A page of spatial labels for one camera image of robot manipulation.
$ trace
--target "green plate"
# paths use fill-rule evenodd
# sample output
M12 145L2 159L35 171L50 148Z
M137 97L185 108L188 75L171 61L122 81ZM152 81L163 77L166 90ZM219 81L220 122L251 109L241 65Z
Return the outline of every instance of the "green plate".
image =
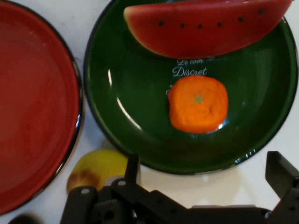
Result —
M296 47L284 19L239 51L182 61L157 56L133 38L123 19L126 2L134 4L114 0L99 17L84 75L93 115L119 150L139 154L144 165L157 170L195 174L239 164L273 138L298 82ZM191 71L216 78L228 91L228 116L217 131L188 134L171 126L167 92Z

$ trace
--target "red watermelon flesh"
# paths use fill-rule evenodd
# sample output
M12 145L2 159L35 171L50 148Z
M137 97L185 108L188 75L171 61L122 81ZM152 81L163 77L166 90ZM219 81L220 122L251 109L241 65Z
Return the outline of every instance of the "red watermelon flesh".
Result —
M146 49L171 58L222 55L254 43L292 0L193 0L129 6L128 28Z

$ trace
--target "toy fruit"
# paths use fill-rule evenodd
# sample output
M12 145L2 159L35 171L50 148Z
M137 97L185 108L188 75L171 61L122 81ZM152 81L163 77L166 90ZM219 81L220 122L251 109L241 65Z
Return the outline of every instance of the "toy fruit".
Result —
M216 130L228 112L228 94L222 83L205 76L178 80L168 93L172 125L201 134Z
M100 190L107 179L124 175L127 158L112 150L95 150L85 154L72 170L67 191L79 186L94 186Z
M260 40L292 0L189 0L129 6L124 18L135 39L171 58L217 56Z

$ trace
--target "white surface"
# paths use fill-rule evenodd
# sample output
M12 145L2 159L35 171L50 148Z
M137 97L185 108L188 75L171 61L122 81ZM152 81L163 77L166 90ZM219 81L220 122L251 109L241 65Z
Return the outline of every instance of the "white surface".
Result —
M62 35L76 58L81 74L85 48L90 32L109 0L16 0L30 7L47 19ZM299 46L299 1L292 3L286 18ZM148 168L142 172L144 187L157 189L186 207L193 205L255 204L273 209L278 197L264 178L267 151L280 151L299 168L299 97L272 141L250 160L234 168L198 176L163 174ZM20 213L30 212L39 216L45 224L58 224L67 194L67 178L79 158L100 147L112 147L98 128L85 103L83 132L58 177L38 197L0 217L0 224L7 224Z

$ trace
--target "plate rim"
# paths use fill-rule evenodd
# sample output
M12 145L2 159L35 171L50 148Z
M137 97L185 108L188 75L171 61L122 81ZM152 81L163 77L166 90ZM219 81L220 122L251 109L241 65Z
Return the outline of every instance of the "plate rim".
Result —
M99 128L101 129L101 131L104 133L105 137L110 141L110 143L119 151L121 152L122 154L124 154L125 156L129 156L130 153L127 152L125 149L123 149L123 147L117 143L117 140L115 140L110 134L109 134L109 131L106 130L108 128L105 128L105 126L102 124L102 122L100 121L100 119L98 118L97 116L97 112L96 110L94 109L93 107L93 103L92 103L92 100L91 100L91 94L90 94L90 91L89 91L89 86L87 84L87 76L88 76L88 62L90 61L90 52L91 52L91 45L92 45L92 42L93 42L93 39L94 39L94 35L95 33L97 32L97 29L99 27L99 24L101 22L101 20L103 19L103 17L106 15L106 13L109 11L110 7L118 0L111 0L107 5L106 7L104 8L104 10L101 12L101 14L99 15L99 17L97 18L94 26L93 26L93 29L92 29L92 32L89 36L89 39L88 39L88 43L87 43L87 47L86 47L86 50L85 50L85 56L84 56L84 64L83 64L83 86L84 86L84 91L85 91L85 95L86 95L86 99L87 99L87 102L88 102L88 105L89 105L89 108L92 112L92 115L96 121L96 123L98 124ZM287 117L289 116L290 114L290 111L292 109L292 106L294 104L294 100L295 100L295 97L296 97L296 94L297 94L297 88L298 88L298 80L299 80L299 56L298 56L298 49L297 49L297 46L296 46L296 42L295 42L295 39L294 39L294 35L293 35L293 32L292 32L292 29L289 25L289 23L287 22L286 18L283 17L281 21L284 21L285 25L286 25L286 28L287 30L289 31L290 33L290 40L294 46L294 53L295 53L295 64L296 64L296 80L295 80L295 86L294 86L294 91L292 93L292 97L291 97L291 103L289 104L288 108L286 109L286 113L285 115L281 118L281 122L278 123L277 127L276 127L276 130L272 133L272 135L270 135L266 141L264 141L263 144L261 144L261 146L255 150L254 153L251 153L251 151L249 150L248 153L250 152L251 155L249 156L246 156L247 154L244 154L242 156L240 156L234 163L230 163L226 166L222 166L221 168L219 169L214 169L214 170L211 170L211 171L205 171L205 172L174 172L174 171L169 171L169 170L165 170L165 169L161 169L161 168L156 168L155 166L152 166L146 162L143 162L141 160L141 164L142 165L145 165L147 166L148 168L151 168L153 170L156 170L156 171L160 171L160 172L163 172L163 173L167 173L167 174L174 174L174 175L204 175L204 174L210 174L210 173L215 173L215 172L218 172L218 171L223 171L223 170L226 170L226 169L229 169L229 168L232 168L232 167L235 167L237 165L239 165L240 163L243 163L245 162L246 160L248 160L249 158L251 158L252 156L256 155L258 152L260 152L275 136L276 134L279 132L279 130L281 129L281 127L283 126L283 124L285 123Z
M51 178L49 178L49 180L33 196L28 197L26 200L24 200L22 203L19 203L19 205L17 205L17 206L10 206L11 208L4 210L2 213L0 213L0 215L7 214L11 211L14 211L14 210L22 207L25 204L27 204L28 202L33 200L35 197L40 195L54 181L54 179L58 176L58 174L60 173L60 171L66 164L67 160L69 159L71 152L73 151L75 145L78 143L77 140L80 137L80 134L82 131L82 124L84 122L84 116L85 116L84 115L84 101L83 101L83 85L82 85L80 71L79 71L78 65L75 61L75 58L74 58L73 54L71 53L70 48L66 44L66 41L63 39L63 37L54 28L54 26L52 24L50 24L44 17L42 17L39 13L37 13L33 9L31 9L27 6L24 6L20 3L16 3L16 2L8 1L8 0L4 0L4 2L6 4L11 4L11 5L19 7L21 9L24 9L24 10L28 11L29 13L33 14L35 17L37 17L39 20L41 20L47 27L49 27L54 32L54 34L58 37L60 42L62 43L63 47L65 48L65 50L67 52L69 59L71 60L71 63L73 64L74 70L75 70L75 79L77 82L77 89L78 89L78 115L77 115L75 131L72 135L71 142L68 146L66 153L64 154L64 157L63 157L60 165L58 166L57 170L55 171L55 173L51 176Z

